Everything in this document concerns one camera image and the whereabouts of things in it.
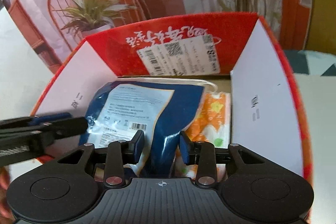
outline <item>plastic package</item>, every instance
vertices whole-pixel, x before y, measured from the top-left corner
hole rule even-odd
[[[207,141],[218,148],[227,148],[230,142],[231,95],[230,93],[208,92],[202,110],[185,131],[192,141]],[[195,179],[197,165],[186,166],[177,150],[175,176]],[[217,178],[222,180],[225,164],[217,164]]]
[[[204,80],[127,78],[107,83],[93,97],[86,118],[89,128],[80,144],[107,147],[145,132],[145,147],[136,165],[140,176],[167,177],[171,173],[179,132],[186,130],[201,110],[209,86]]]

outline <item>wooden cabinet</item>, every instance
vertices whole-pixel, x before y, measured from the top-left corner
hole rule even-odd
[[[20,0],[14,0],[8,12],[29,45],[34,49],[46,66],[48,66],[51,72],[55,74],[62,63],[56,56],[54,50],[46,42],[43,35],[34,25],[31,18],[24,10]]]

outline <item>metal screw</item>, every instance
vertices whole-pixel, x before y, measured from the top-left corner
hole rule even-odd
[[[205,176],[205,177],[200,177],[200,178],[198,179],[198,182],[199,182],[200,184],[203,184],[203,185],[210,185],[210,184],[214,183],[215,180],[214,180],[214,178],[212,178],[212,177]]]
[[[120,177],[109,177],[106,179],[106,183],[110,185],[118,185],[123,182],[123,179]]]

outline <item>ribbed gray surface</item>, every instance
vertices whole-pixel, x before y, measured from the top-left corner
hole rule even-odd
[[[165,186],[159,185],[162,179],[133,179],[126,188],[108,190],[92,211],[68,224],[252,223],[229,211],[215,191],[195,187],[190,179],[163,181]]]

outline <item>human hand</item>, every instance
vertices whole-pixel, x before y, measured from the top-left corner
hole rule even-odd
[[[7,204],[6,192],[9,187],[9,173],[4,167],[0,167],[0,224],[12,224],[13,214]]]

